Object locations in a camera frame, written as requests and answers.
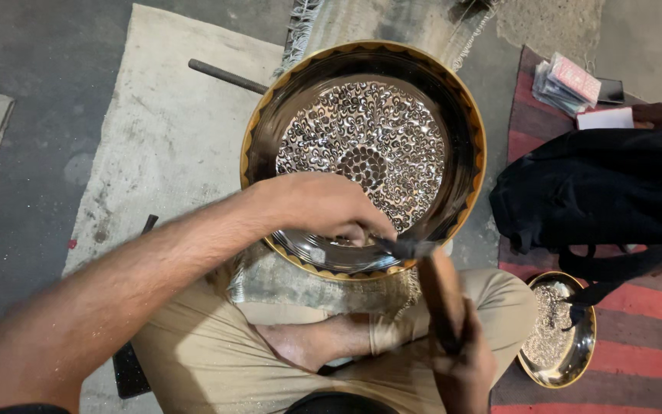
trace striped rug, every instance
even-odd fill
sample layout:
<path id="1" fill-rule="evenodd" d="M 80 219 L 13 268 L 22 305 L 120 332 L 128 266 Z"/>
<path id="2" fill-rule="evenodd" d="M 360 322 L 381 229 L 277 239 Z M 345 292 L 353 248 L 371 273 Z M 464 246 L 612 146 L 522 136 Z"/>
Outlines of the striped rug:
<path id="1" fill-rule="evenodd" d="M 542 60 L 523 48 L 510 114 L 508 163 L 575 129 L 573 120 L 530 93 L 535 67 Z M 639 102 L 626 98 L 628 104 Z M 598 256 L 614 254 L 619 251 L 610 246 L 597 249 Z M 545 249 L 517 256 L 502 237 L 500 269 L 527 280 L 558 269 L 557 256 Z M 592 363 L 567 388 L 543 388 L 513 362 L 492 390 L 492 413 L 662 413 L 662 276 L 633 279 L 597 305 L 596 337 Z"/>

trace khaki pants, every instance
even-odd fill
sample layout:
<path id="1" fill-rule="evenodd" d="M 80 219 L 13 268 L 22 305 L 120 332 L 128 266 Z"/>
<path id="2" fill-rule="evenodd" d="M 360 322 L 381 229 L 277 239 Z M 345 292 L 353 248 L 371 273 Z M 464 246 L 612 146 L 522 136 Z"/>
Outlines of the khaki pants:
<path id="1" fill-rule="evenodd" d="M 497 381 L 528 337 L 537 308 L 530 289 L 497 269 L 460 272 L 497 360 Z M 230 304 L 223 286 L 201 279 L 163 306 L 132 343 L 160 406 L 172 412 L 282 412 L 313 391 L 347 391 L 399 412 L 443 412 L 428 358 L 423 304 L 401 318 L 372 316 L 382 354 L 319 376 L 279 361 Z"/>

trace paisley pattern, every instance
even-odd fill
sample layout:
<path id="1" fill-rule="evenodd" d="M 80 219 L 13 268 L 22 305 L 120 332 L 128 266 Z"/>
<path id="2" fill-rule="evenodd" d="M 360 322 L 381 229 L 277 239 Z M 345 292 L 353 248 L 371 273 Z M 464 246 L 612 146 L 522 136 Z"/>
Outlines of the paisley pattern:
<path id="1" fill-rule="evenodd" d="M 428 108 L 393 85 L 350 82 L 325 91 L 290 121 L 277 174 L 322 171 L 361 184 L 399 233 L 433 203 L 444 143 Z"/>

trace gold rim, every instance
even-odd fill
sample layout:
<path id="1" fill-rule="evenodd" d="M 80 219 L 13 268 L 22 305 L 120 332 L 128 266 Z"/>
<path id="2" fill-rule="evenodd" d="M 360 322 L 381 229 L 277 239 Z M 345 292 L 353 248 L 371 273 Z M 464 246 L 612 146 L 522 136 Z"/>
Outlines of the gold rim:
<path id="1" fill-rule="evenodd" d="M 534 278 L 530 281 L 530 283 L 528 283 L 528 287 L 532 289 L 532 288 L 533 288 L 533 285 L 534 285 L 537 281 L 539 281 L 540 279 L 542 279 L 542 278 L 544 278 L 544 277 L 546 277 L 546 276 L 548 276 L 548 275 L 562 275 L 562 276 L 566 276 L 567 278 L 570 278 L 570 279 L 572 279 L 573 281 L 575 281 L 576 284 L 578 284 L 579 286 L 581 286 L 582 289 L 584 288 L 584 286 L 583 286 L 583 285 L 582 285 L 582 284 L 581 284 L 581 283 L 580 283 L 580 282 L 579 282 L 574 276 L 571 276 L 571 275 L 569 275 L 568 273 L 557 272 L 557 271 L 552 271 L 552 272 L 542 273 L 542 274 L 540 274 L 540 275 L 534 277 Z M 592 346 L 592 350 L 587 354 L 587 356 L 586 356 L 586 362 L 584 362 L 584 366 L 581 368 L 581 370 L 580 370 L 575 376 L 569 378 L 569 381 L 566 382 L 565 384 L 562 384 L 562 385 L 553 385 L 553 384 L 547 384 L 547 383 L 544 383 L 543 381 L 537 379 L 536 376 L 534 376 L 532 372 L 530 372 L 530 370 L 528 369 L 528 365 L 525 363 L 525 360 L 524 360 L 523 357 L 522 357 L 522 354 L 521 354 L 521 353 L 522 353 L 522 349 L 520 349 L 520 350 L 517 352 L 517 359 L 518 359 L 518 361 L 520 362 L 520 366 L 525 370 L 525 372 L 528 374 L 528 376 L 530 377 L 531 380 L 535 381 L 535 382 L 536 382 L 538 385 L 540 385 L 541 387 L 551 388 L 551 389 L 555 390 L 555 389 L 558 389 L 558 388 L 566 388 L 566 387 L 568 387 L 569 385 L 571 385 L 571 384 L 575 383 L 576 381 L 578 381 L 578 379 L 581 378 L 582 375 L 584 375 L 584 372 L 586 372 L 586 368 L 589 366 L 589 363 L 592 361 L 592 356 L 594 355 L 594 349 L 596 348 L 596 313 L 594 312 L 594 306 L 589 306 L 589 310 L 590 310 L 590 314 L 591 314 L 591 315 L 589 316 L 589 320 L 592 322 L 592 326 L 591 326 L 591 327 L 592 327 L 592 334 L 594 335 L 594 344 L 593 344 L 593 346 Z"/>
<path id="2" fill-rule="evenodd" d="M 435 57 L 431 56 L 427 52 L 417 49 L 414 46 L 410 46 L 404 43 L 399 43 L 394 41 L 380 41 L 380 40 L 354 41 L 349 43 L 342 43 L 340 45 L 336 45 L 329 49 L 319 50 L 317 52 L 308 55 L 302 61 L 296 63 L 295 66 L 293 66 L 292 68 L 287 70 L 284 74 L 282 74 L 279 78 L 277 78 L 277 80 L 275 80 L 275 82 L 273 82 L 273 84 L 267 89 L 264 96 L 262 96 L 262 99 L 260 99 L 259 103 L 257 103 L 257 107 L 254 108 L 254 111 L 252 112 L 252 116 L 249 118 L 249 122 L 247 123 L 246 129 L 244 131 L 244 141 L 242 142 L 241 155 L 239 158 L 239 179 L 241 182 L 241 188 L 245 189 L 249 187 L 249 179 L 246 176 L 246 171 L 249 168 L 249 158 L 246 156 L 246 152 L 249 150 L 249 147 L 252 144 L 252 129 L 257 125 L 257 123 L 260 120 L 260 110 L 262 108 L 265 108 L 265 106 L 270 102 L 274 94 L 274 91 L 283 87 L 286 83 L 288 83 L 288 80 L 290 80 L 293 74 L 308 67 L 308 65 L 312 61 L 317 61 L 326 58 L 333 52 L 337 52 L 337 51 L 349 52 L 356 49 L 357 47 L 363 47 L 365 49 L 370 49 L 370 50 L 379 49 L 383 47 L 389 50 L 390 52 L 407 52 L 410 57 L 413 57 L 417 60 L 427 61 L 433 67 L 438 67 L 440 69 L 443 69 L 446 73 L 446 79 L 451 82 L 451 86 L 453 86 L 454 89 L 459 93 L 460 97 L 464 101 L 464 104 L 468 106 L 468 108 L 464 108 L 464 110 L 468 111 L 469 122 L 471 123 L 472 127 L 477 129 L 476 133 L 474 134 L 473 141 L 474 141 L 474 146 L 476 149 L 479 150 L 479 153 L 475 156 L 474 165 L 477 168 L 479 168 L 479 172 L 478 174 L 474 175 L 474 178 L 472 180 L 474 190 L 466 197 L 464 209 L 456 217 L 456 223 L 452 225 L 448 231 L 446 231 L 446 237 L 444 239 L 437 240 L 439 244 L 445 244 L 446 242 L 454 238 L 458 230 L 461 228 L 461 226 L 464 224 L 466 219 L 469 217 L 469 214 L 472 212 L 472 209 L 474 208 L 474 204 L 477 202 L 477 198 L 479 198 L 479 193 L 482 190 L 482 183 L 484 181 L 484 174 L 487 166 L 487 145 L 486 145 L 487 140 L 484 132 L 484 123 L 482 121 L 482 116 L 479 112 L 479 107 L 477 106 L 477 103 L 474 101 L 472 97 L 472 93 L 469 92 L 468 88 L 466 88 L 464 82 L 462 82 L 461 79 L 451 69 L 449 69 L 445 64 L 443 64 Z M 310 263 L 303 264 L 301 259 L 299 259 L 298 257 L 292 254 L 289 254 L 287 251 L 285 251 L 285 249 L 282 246 L 276 245 L 272 240 L 272 235 L 265 237 L 265 242 L 270 246 L 270 248 L 278 252 L 282 257 L 286 258 L 290 263 L 296 265 L 298 268 L 307 270 L 308 272 L 311 272 L 323 278 L 331 278 L 336 280 L 369 281 L 384 276 L 393 275 L 403 270 L 410 269 L 416 264 L 416 261 L 409 260 L 403 263 L 403 266 L 392 266 L 388 268 L 385 272 L 375 271 L 370 274 L 355 273 L 354 275 L 350 276 L 347 273 L 334 273 L 334 272 L 330 272 L 329 270 L 318 270 L 315 266 L 313 266 Z"/>

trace metal shavings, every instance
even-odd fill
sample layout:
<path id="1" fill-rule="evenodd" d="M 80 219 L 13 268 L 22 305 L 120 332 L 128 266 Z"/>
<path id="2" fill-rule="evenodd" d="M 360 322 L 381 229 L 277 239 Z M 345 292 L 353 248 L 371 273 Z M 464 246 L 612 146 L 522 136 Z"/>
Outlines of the metal shavings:
<path id="1" fill-rule="evenodd" d="M 444 173 L 441 131 L 423 102 L 377 81 L 334 86 L 293 117 L 277 174 L 324 171 L 362 185 L 398 232 L 433 203 Z"/>
<path id="2" fill-rule="evenodd" d="M 538 286 L 533 293 L 538 300 L 538 318 L 522 351 L 530 362 L 542 368 L 554 368 L 574 342 L 574 329 L 562 331 L 571 325 L 571 305 L 563 302 L 564 296 L 553 286 Z"/>

